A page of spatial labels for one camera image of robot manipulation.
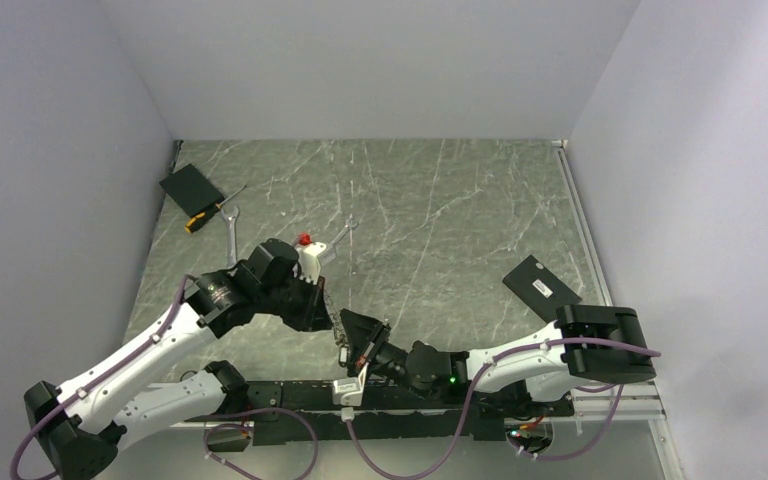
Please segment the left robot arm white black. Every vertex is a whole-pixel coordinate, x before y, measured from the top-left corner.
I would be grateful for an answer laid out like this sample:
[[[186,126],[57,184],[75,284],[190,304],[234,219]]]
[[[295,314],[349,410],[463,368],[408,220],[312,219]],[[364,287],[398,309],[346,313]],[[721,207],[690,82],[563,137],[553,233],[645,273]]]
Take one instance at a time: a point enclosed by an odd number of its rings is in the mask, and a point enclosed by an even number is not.
[[[31,430],[11,461],[37,441],[60,479],[92,479],[117,454],[183,420],[239,417],[249,385],[227,361],[213,361],[184,381],[148,385],[191,352],[206,347],[257,314],[280,318],[299,332],[328,331],[321,269],[333,248],[271,238],[230,268],[187,275],[170,307],[146,330],[84,373],[55,385],[41,381],[24,395]]]

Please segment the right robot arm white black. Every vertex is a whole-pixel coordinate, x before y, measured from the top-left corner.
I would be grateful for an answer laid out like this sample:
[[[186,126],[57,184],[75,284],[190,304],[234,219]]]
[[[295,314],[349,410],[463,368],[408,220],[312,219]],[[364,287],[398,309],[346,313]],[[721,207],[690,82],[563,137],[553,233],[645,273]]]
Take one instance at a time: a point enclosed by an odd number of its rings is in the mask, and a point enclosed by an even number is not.
[[[534,415],[548,402],[589,382],[609,385],[655,378],[650,349],[635,310],[567,305],[556,320],[535,333],[496,347],[447,352],[422,341],[409,350],[390,343],[390,327],[373,317],[344,309],[343,363],[347,375],[333,382],[335,404],[362,402],[371,375],[426,398],[461,400],[476,393],[511,388],[517,411]]]

